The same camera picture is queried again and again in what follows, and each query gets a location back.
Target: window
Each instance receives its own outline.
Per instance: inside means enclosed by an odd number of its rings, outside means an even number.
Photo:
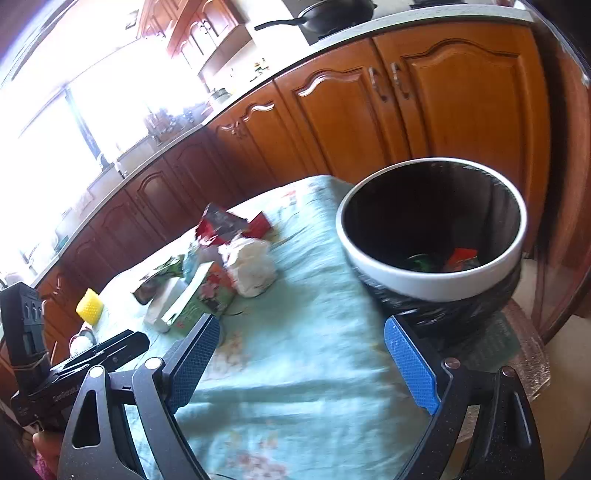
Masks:
[[[99,173],[65,95],[58,96],[0,158],[0,249],[30,252]]]
[[[201,81],[181,59],[167,57],[159,38],[138,40],[69,84],[72,97],[107,161],[148,134],[144,119],[164,108],[177,116],[205,100]]]

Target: white bin rim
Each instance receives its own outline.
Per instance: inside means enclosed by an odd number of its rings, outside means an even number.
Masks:
[[[415,163],[451,162],[482,170],[497,178],[513,195],[519,208],[519,228],[511,245],[494,260],[473,268],[452,273],[422,273],[380,262],[362,252],[345,232],[344,214],[354,195],[367,183],[386,172]],[[449,157],[417,158],[397,163],[371,174],[353,187],[341,201],[336,213],[336,231],[347,255],[363,273],[397,293],[426,301],[455,301],[478,295],[505,278],[521,261],[521,247],[527,230],[527,208],[519,190],[503,175],[479,163]]]

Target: yellow sponge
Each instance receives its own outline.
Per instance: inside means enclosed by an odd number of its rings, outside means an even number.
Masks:
[[[100,314],[103,313],[103,306],[103,302],[96,292],[89,288],[82,300],[78,302],[76,313],[85,322],[95,325],[99,321]]]

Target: crumpled paper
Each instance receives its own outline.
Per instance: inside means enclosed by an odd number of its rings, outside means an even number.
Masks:
[[[277,270],[266,240],[237,236],[219,247],[234,288],[243,297],[256,297],[276,279]]]

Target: floor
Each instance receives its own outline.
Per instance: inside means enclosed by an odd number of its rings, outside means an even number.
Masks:
[[[514,299],[531,313],[535,262],[526,261]],[[570,465],[591,421],[591,319],[573,315],[547,345],[550,385],[531,404],[540,435],[547,480]],[[469,442],[458,444],[442,478],[455,478]]]

